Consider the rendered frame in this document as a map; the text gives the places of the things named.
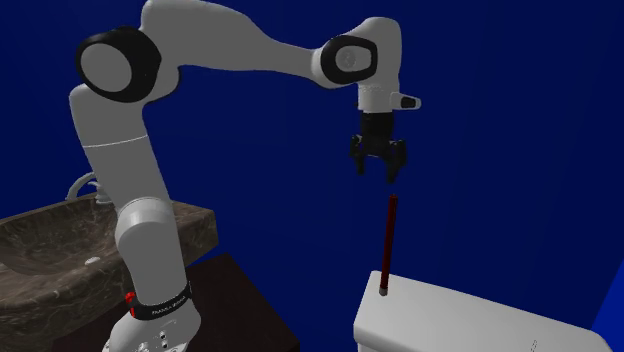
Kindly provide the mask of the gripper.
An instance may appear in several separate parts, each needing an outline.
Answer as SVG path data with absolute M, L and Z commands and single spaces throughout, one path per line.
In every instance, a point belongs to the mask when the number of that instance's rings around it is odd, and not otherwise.
M 363 175 L 365 172 L 364 152 L 366 155 L 386 158 L 387 182 L 394 183 L 400 169 L 407 161 L 406 142 L 404 140 L 391 141 L 394 114 L 392 112 L 362 112 L 360 126 L 361 136 L 357 134 L 351 136 L 349 150 L 349 157 L 355 163 L 357 174 Z

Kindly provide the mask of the silver faucet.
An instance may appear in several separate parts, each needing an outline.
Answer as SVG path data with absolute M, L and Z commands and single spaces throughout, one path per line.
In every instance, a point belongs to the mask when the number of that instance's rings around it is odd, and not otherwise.
M 112 200 L 98 181 L 96 174 L 90 171 L 74 181 L 65 196 L 65 200 L 74 200 L 78 197 L 79 191 L 86 185 L 93 186 L 96 190 L 95 200 L 99 205 L 112 204 Z

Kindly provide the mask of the red pen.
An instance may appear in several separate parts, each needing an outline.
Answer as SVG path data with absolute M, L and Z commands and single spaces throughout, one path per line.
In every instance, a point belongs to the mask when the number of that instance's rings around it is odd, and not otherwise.
M 389 275 L 392 258 L 392 248 L 396 224 L 396 212 L 398 205 L 398 197 L 396 194 L 389 196 L 388 200 L 388 213 L 386 221 L 386 230 L 384 237 L 384 252 L 382 258 L 382 270 L 380 276 L 379 294 L 386 296 L 388 294 L 389 287 Z

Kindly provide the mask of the brown marble sink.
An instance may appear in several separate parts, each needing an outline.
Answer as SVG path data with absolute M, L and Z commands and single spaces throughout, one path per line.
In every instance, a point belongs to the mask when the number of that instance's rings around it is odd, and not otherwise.
M 101 352 L 183 352 L 200 319 L 185 268 L 218 243 L 212 210 L 79 197 L 0 220 L 0 352 L 53 341 L 130 300 Z

